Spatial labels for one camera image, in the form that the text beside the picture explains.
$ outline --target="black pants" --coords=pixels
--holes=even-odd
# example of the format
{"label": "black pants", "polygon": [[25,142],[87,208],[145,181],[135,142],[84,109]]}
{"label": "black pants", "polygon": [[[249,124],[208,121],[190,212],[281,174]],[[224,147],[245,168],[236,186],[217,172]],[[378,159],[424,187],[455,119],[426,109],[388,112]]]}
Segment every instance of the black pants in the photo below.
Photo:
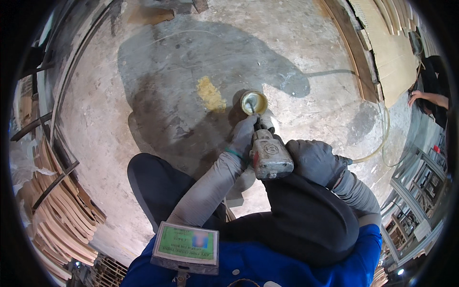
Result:
{"label": "black pants", "polygon": [[[165,160],[146,153],[131,159],[128,177],[155,232],[195,183]],[[222,241],[260,242],[314,267],[334,264],[352,252],[358,221],[344,201],[296,174],[264,185],[271,212],[225,223],[224,205],[220,204],[203,228],[219,230]]]}

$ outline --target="employee id badge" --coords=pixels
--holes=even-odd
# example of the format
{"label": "employee id badge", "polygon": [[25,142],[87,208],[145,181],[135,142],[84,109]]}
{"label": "employee id badge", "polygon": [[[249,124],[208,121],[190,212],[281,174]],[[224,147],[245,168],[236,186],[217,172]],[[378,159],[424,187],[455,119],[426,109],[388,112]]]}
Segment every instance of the employee id badge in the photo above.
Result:
{"label": "employee id badge", "polygon": [[162,221],[150,263],[172,270],[218,275],[218,231]]}

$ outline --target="yellow sawdust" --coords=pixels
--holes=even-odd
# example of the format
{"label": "yellow sawdust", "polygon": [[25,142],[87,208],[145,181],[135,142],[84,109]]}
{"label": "yellow sawdust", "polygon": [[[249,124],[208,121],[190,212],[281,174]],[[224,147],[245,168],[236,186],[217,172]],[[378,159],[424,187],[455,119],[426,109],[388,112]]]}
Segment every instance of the yellow sawdust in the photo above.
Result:
{"label": "yellow sawdust", "polygon": [[217,113],[223,113],[226,109],[226,100],[222,99],[220,91],[210,82],[208,76],[198,80],[196,85],[198,96],[204,101],[204,106]]}

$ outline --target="gray arm sleeve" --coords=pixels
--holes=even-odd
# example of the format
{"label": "gray arm sleeve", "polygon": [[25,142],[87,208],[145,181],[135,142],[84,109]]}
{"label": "gray arm sleeve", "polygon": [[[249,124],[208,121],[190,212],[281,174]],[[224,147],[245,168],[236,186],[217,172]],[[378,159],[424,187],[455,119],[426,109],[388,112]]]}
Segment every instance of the gray arm sleeve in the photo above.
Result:
{"label": "gray arm sleeve", "polygon": [[223,152],[175,206],[167,222],[201,227],[242,174],[242,161]]}
{"label": "gray arm sleeve", "polygon": [[360,224],[381,225],[381,208],[375,195],[354,173],[344,170],[341,182],[333,192],[352,208]]}

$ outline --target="blue shirt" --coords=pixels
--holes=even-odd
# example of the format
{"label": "blue shirt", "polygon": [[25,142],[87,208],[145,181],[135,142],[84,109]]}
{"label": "blue shirt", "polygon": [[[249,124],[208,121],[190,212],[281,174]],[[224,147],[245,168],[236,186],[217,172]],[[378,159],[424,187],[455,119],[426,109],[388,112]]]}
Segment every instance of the blue shirt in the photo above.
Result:
{"label": "blue shirt", "polygon": [[[177,271],[150,264],[156,236],[128,269],[121,286],[177,286],[172,282]],[[290,286],[369,286],[378,265],[382,239],[377,225],[362,226],[353,252],[343,261],[326,268],[311,268],[306,263],[274,252],[258,242],[220,242],[219,275],[190,274],[187,287],[228,286],[247,278],[263,286],[273,281]],[[254,286],[242,282],[242,286]]]}

